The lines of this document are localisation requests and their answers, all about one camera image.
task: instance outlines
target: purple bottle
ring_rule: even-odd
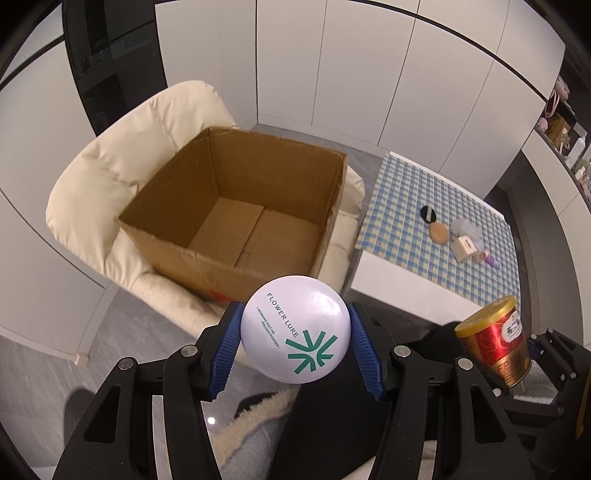
[[[484,259],[486,263],[488,263],[493,268],[500,268],[501,262],[499,262],[496,258],[491,257],[490,255]]]

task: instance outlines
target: table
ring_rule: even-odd
[[[423,205],[449,225],[466,218],[482,228],[500,269],[458,264],[448,245],[436,245],[420,218]],[[373,301],[419,319],[444,325],[481,307],[515,295],[519,304],[517,256],[509,225],[484,201],[441,175],[390,153],[385,157],[358,236],[361,251],[343,296]]]

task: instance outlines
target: metal screw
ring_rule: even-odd
[[[134,359],[130,357],[122,358],[119,360],[118,366],[121,370],[129,370],[132,366],[134,366]]]
[[[185,345],[181,348],[182,356],[193,356],[197,353],[197,347],[194,345]]]
[[[408,348],[406,345],[397,345],[394,347],[394,353],[401,357],[409,356],[410,348]]]
[[[474,364],[472,363],[472,361],[470,359],[467,359],[467,358],[460,358],[457,361],[457,364],[458,364],[458,366],[460,368],[463,368],[464,370],[470,370],[474,366]]]

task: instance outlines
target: cardboard box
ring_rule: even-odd
[[[248,301],[284,275],[318,275],[347,157],[212,127],[135,196],[119,224],[155,270],[218,301]]]

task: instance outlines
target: green logo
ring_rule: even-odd
[[[312,339],[310,338],[308,330],[304,330],[303,333],[307,345],[300,345],[299,343],[295,343],[293,340],[290,340],[289,338],[285,340],[286,344],[294,348],[297,348],[298,350],[302,350],[303,352],[313,352],[314,350],[320,347],[318,352],[316,352],[316,361],[318,362],[318,365],[320,367],[323,367],[324,360],[330,360],[333,357],[332,353],[325,352],[328,349],[328,347],[330,347],[337,339],[336,335],[330,337],[324,345],[320,346],[322,340],[324,339],[324,336],[326,335],[326,332],[320,332],[320,335],[318,335],[318,338],[314,343],[312,343]],[[314,359],[311,355],[308,355],[307,353],[290,353],[289,355],[287,355],[287,358],[298,358],[303,360],[302,363],[300,363],[300,366],[294,370],[294,372],[298,375],[304,368],[306,368],[306,365],[308,364],[310,365],[311,372],[316,370],[316,363],[314,362]]]

